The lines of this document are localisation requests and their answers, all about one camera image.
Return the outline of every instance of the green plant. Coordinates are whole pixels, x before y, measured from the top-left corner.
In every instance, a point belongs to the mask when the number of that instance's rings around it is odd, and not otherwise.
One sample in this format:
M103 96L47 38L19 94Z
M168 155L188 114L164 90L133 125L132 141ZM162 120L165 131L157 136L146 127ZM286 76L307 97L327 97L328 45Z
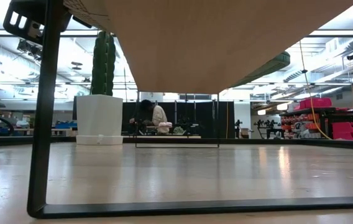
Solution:
M114 37L105 31L99 32L94 47L91 94L113 96L114 61L116 46Z

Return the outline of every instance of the ceiling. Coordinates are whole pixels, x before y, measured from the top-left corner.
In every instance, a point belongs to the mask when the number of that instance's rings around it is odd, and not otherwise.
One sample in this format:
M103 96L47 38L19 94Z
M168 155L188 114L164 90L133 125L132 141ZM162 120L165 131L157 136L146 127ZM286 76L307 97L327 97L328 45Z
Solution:
M2 29L2 22L4 15L7 10L7 6L10 0L0 0L0 29ZM327 24L320 27L321 29L353 29L353 6L349 8L346 12L343 12L340 16L337 16ZM71 20L68 30L95 30L88 29L87 27ZM304 38L301 40L302 52L303 52L303 59L304 62L308 65L311 63L310 61L318 61L319 54L326 50L326 44L332 40L332 38ZM0 49L7 50L10 54L9 58L5 60L7 63L2 63L0 65L0 82L18 82L20 80L25 80L26 78L31 77L32 82L35 81L34 78L37 78L35 75L31 75L31 70L39 70L39 63L35 62L31 56L27 54L21 54L20 51L17 50L17 46L20 39L17 37L0 37ZM60 50L59 50L59 59L58 59L58 82L82 82L85 78L91 77L91 70L92 70L92 55L93 55L93 48L94 48L94 37L62 37L60 42ZM117 46L117 61L116 61L116 77L114 79L115 82L115 94L119 97L125 98L128 95L128 98L131 99L136 97L136 85L134 85L134 79L132 77L131 71L129 70L129 66L126 62L124 54L121 50L120 45L118 42L116 43ZM280 70L279 72L275 72L273 74L264 76L259 78L255 82L277 82L282 83L289 74L293 72L297 72L298 70L302 69L302 59L301 59L301 50L299 43L292 45L290 48L286 49L286 51L291 55L291 64ZM335 59L330 59L327 61L326 65L316 70L313 70L310 77L312 79L310 82L316 82L327 75L336 73L341 71L341 63L343 58L337 57ZM71 68L74 67L72 62L79 62L82 63L81 70L72 70ZM344 66L352 67L353 61L348 62L347 60L344 61ZM297 77L295 80L291 80L290 82L305 82L302 80L303 76ZM353 78L353 72L349 73L348 75L342 74L338 77L335 77L331 80L326 80L327 82L341 82L344 78ZM37 85L8 85L7 88L1 86L2 90L12 92L15 89L20 90L23 88L28 89L28 92L32 92L31 90L35 90L37 92ZM89 93L89 86L82 85L82 86L65 86L65 85L58 85L58 89L61 93L64 93L65 90L69 92L69 94L60 94L59 97L61 98L70 98L73 95L79 94L88 94ZM251 91L255 93L257 96L259 95L277 95L285 89L289 89L288 87L283 86L276 86L272 89L271 85L245 85L239 86L236 88L237 90L241 91ZM25 98L25 95L18 95L11 93L8 96L16 96ZM230 96L234 100L237 100L236 96Z

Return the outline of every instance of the white shirt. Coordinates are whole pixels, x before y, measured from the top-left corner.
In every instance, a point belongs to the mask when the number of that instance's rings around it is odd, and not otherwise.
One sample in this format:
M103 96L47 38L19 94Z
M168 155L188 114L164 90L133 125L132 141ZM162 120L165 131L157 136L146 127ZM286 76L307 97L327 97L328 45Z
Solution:
M153 118L152 122L155 126L158 126L161 122L167 122L167 116L165 116L165 112L161 106L155 106L153 109ZM170 129L169 128L157 128L159 133L167 134Z

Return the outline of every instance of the white pot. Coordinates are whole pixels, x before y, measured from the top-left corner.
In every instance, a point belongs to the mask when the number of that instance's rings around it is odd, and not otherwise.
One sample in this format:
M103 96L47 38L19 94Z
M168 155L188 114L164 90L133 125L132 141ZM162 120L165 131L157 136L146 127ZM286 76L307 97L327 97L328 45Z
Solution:
M77 144L122 144L122 98L77 96Z

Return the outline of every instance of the ceiling light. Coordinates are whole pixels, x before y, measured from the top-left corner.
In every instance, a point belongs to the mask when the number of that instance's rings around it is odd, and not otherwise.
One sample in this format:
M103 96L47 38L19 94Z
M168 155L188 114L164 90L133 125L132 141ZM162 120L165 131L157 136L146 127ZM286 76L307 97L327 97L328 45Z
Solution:
M270 102L294 102L293 100L270 100Z
M346 86L351 85L350 83L314 83L314 85L324 85L324 86Z
M310 35L353 35L353 30L315 30Z
M252 82L252 83L247 83L246 85L269 85L269 83L256 83L256 82Z
M287 110L288 105L289 105L289 103L282 103L280 105L277 105L277 110Z
M69 85L90 85L91 83L89 82L82 82L82 83L78 83L78 82L73 82L73 83L69 83Z
M265 115L266 114L266 110L259 110L258 111L258 115Z

